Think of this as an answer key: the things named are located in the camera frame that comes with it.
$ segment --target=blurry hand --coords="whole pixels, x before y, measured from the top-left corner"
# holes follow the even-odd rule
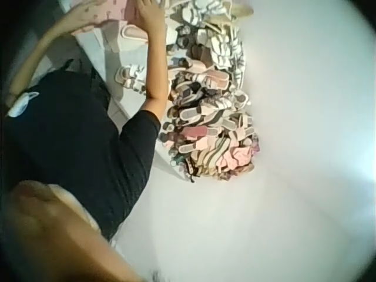
[[[165,0],[160,4],[156,0],[135,0],[136,1],[136,19],[133,24],[143,29],[149,37],[162,36],[166,34],[165,23]]]
[[[102,22],[98,18],[99,10],[107,0],[85,0],[73,7],[51,28],[54,36],[75,32],[78,29],[89,31]]]

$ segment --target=black sleeve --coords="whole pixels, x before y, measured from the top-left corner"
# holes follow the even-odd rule
[[[159,130],[158,118],[150,111],[140,110],[126,122],[120,134],[120,151],[127,159],[127,174],[140,190],[149,180]]]

